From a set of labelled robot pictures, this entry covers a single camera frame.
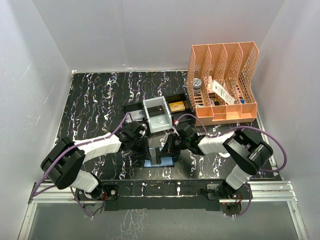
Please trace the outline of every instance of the purple cable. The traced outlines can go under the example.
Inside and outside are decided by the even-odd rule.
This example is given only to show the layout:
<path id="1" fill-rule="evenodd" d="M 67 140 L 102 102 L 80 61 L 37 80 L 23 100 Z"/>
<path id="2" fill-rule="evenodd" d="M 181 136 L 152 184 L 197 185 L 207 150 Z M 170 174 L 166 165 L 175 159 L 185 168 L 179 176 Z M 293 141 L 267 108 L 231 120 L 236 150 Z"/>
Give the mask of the purple cable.
<path id="1" fill-rule="evenodd" d="M 246 206 L 246 208 L 243 210 L 243 212 L 241 212 L 239 215 L 236 215 L 236 217 L 240 217 L 241 215 L 245 214 L 246 211 L 248 211 L 249 207 L 250 207 L 250 204 L 251 204 L 251 199 L 252 199 L 252 191 L 251 191 L 251 188 L 248 186 L 248 185 L 243 185 L 245 186 L 248 190 L 249 190 L 249 202 L 248 202 L 248 205 Z"/>
<path id="2" fill-rule="evenodd" d="M 261 134 L 267 135 L 269 138 L 271 138 L 279 146 L 279 148 L 281 149 L 281 151 L 283 153 L 283 164 L 282 164 L 281 167 L 279 167 L 277 169 L 274 169 L 274 170 L 260 169 L 259 170 L 260 172 L 263 172 L 263 173 L 277 173 L 277 172 L 279 172 L 279 171 L 281 171 L 282 169 L 285 168 L 285 166 L 287 165 L 287 162 L 288 162 L 288 157 L 287 157 L 286 150 L 285 150 L 284 146 L 282 146 L 282 144 L 274 136 L 272 136 L 270 133 L 267 133 L 266 131 L 263 131 L 263 130 L 261 130 L 259 128 L 256 128 L 256 127 L 253 127 L 253 126 L 236 126 L 236 127 L 233 127 L 231 129 L 229 129 L 224 134 L 227 134 L 227 133 L 235 131 L 235 130 L 241 130 L 241 129 L 251 129 L 251 130 L 255 130 L 255 131 L 257 131 L 257 132 L 259 132 Z"/>
<path id="3" fill-rule="evenodd" d="M 197 118 L 196 116 L 193 116 L 193 115 L 190 114 L 190 113 L 186 113 L 186 114 L 181 115 L 176 121 L 179 122 L 179 120 L 180 120 L 181 118 L 183 118 L 184 116 L 191 116 L 191 117 L 193 117 L 194 119 L 196 119 L 196 120 L 201 124 L 201 126 L 203 127 L 205 133 L 206 133 L 206 134 L 208 133 L 205 125 L 200 121 L 200 119 Z"/>
<path id="4" fill-rule="evenodd" d="M 39 194 L 42 194 L 43 192 L 45 192 L 45 191 L 47 191 L 47 190 L 49 190 L 49 189 L 52 189 L 53 187 L 55 187 L 56 185 L 51 185 L 51 186 L 47 186 L 46 188 L 44 188 L 44 189 L 42 189 L 41 191 L 38 191 L 38 192 L 36 192 L 35 194 L 34 194 L 34 197 L 35 196 L 38 196 Z"/>
<path id="5" fill-rule="evenodd" d="M 93 142 L 97 142 L 97 141 L 101 141 L 101 140 L 104 140 L 104 139 L 109 139 L 109 138 L 111 138 L 111 137 L 119 130 L 119 128 L 121 128 L 122 124 L 125 122 L 125 120 L 126 120 L 126 118 L 127 118 L 128 115 L 130 116 L 131 120 L 133 120 L 131 114 L 130 114 L 129 112 L 127 112 L 127 113 L 124 115 L 124 118 L 121 120 L 120 124 L 116 127 L 116 129 L 115 129 L 110 135 L 108 135 L 108 136 L 106 136 L 106 137 L 98 138 L 98 139 L 94 140 Z M 34 196 L 36 196 L 35 194 L 36 194 L 38 188 L 40 187 L 41 183 L 46 179 L 46 177 L 48 176 L 48 174 L 50 173 L 50 171 L 54 168 L 54 166 L 57 164 L 57 162 L 59 162 L 59 160 L 60 160 L 65 154 L 67 154 L 68 152 L 70 152 L 72 149 L 75 149 L 75 148 L 77 148 L 77 147 L 80 147 L 80 146 L 83 146 L 83 145 L 87 145 L 87 144 L 90 144 L 90 143 L 92 143 L 91 140 L 88 140 L 88 141 L 84 141 L 84 142 L 75 144 L 75 145 L 69 147 L 68 149 L 66 149 L 63 153 L 61 153 L 61 154 L 53 161 L 53 163 L 50 165 L 50 167 L 47 169 L 47 171 L 45 171 L 45 173 L 43 174 L 43 176 L 42 176 L 42 178 L 40 179 L 40 181 L 36 184 L 36 186 L 35 186 L 34 189 L 32 190 L 31 198 L 33 198 Z"/>

